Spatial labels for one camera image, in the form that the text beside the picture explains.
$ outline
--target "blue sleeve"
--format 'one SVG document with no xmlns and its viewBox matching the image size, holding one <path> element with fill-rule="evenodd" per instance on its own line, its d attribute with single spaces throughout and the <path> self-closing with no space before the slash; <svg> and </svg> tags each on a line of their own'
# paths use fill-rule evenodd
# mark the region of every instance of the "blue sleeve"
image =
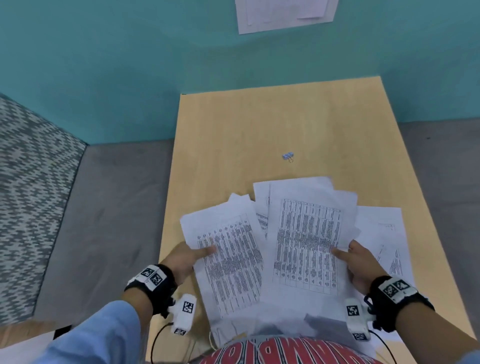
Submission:
<svg viewBox="0 0 480 364">
<path fill-rule="evenodd" d="M 480 364 L 480 350 L 469 352 L 457 364 Z"/>
<path fill-rule="evenodd" d="M 34 364 L 130 364 L 140 351 L 140 319 L 125 301 L 114 301 L 52 341 Z"/>
</svg>

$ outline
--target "binder clip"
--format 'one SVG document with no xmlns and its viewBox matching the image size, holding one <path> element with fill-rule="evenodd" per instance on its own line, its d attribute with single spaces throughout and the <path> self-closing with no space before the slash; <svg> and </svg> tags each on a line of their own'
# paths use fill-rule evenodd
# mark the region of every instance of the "binder clip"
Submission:
<svg viewBox="0 0 480 364">
<path fill-rule="evenodd" d="M 289 163 L 293 163 L 293 153 L 288 152 L 287 154 L 282 155 L 283 160 L 288 160 Z"/>
</svg>

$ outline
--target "black cable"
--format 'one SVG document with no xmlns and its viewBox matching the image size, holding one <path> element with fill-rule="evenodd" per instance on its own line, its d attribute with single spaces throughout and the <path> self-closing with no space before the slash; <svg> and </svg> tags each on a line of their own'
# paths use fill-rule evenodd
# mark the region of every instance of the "black cable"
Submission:
<svg viewBox="0 0 480 364">
<path fill-rule="evenodd" d="M 378 337 L 380 339 L 380 341 L 385 345 L 385 347 L 387 348 L 388 352 L 390 353 L 390 355 L 392 356 L 392 359 L 393 359 L 393 362 L 396 364 L 396 360 L 395 360 L 395 357 L 393 356 L 392 354 L 392 351 L 390 350 L 390 348 L 388 347 L 387 344 L 385 344 L 385 341 L 383 341 L 383 339 L 378 336 L 378 334 L 376 332 L 373 332 L 372 330 L 368 330 L 368 332 L 374 334 L 376 337 Z"/>
<path fill-rule="evenodd" d="M 168 324 L 165 324 L 165 326 L 163 326 L 159 332 L 156 333 L 156 336 L 155 336 L 155 339 L 153 339 L 153 343 L 152 343 L 152 349 L 150 351 L 150 363 L 153 364 L 153 348 L 155 347 L 155 341 L 156 339 L 158 338 L 158 335 L 160 335 L 160 332 L 163 331 L 164 328 L 166 328 L 167 326 L 172 326 L 173 325 L 173 322 L 169 322 Z"/>
</svg>

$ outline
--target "gray patterned carpet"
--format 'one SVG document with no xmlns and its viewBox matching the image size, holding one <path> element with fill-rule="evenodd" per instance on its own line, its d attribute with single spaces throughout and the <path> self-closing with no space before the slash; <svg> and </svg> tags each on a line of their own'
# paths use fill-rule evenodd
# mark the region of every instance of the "gray patterned carpet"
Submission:
<svg viewBox="0 0 480 364">
<path fill-rule="evenodd" d="M 0 94 L 0 325 L 33 315 L 85 147 Z"/>
</svg>

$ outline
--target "teal wall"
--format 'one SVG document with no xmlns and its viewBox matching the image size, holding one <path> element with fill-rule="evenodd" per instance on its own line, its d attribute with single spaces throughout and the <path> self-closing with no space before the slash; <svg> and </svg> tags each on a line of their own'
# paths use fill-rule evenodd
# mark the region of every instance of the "teal wall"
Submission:
<svg viewBox="0 0 480 364">
<path fill-rule="evenodd" d="M 180 93 L 372 75 L 398 121 L 480 116 L 480 2 L 239 36 L 234 0 L 0 1 L 0 92 L 91 144 L 173 137 Z"/>
</svg>

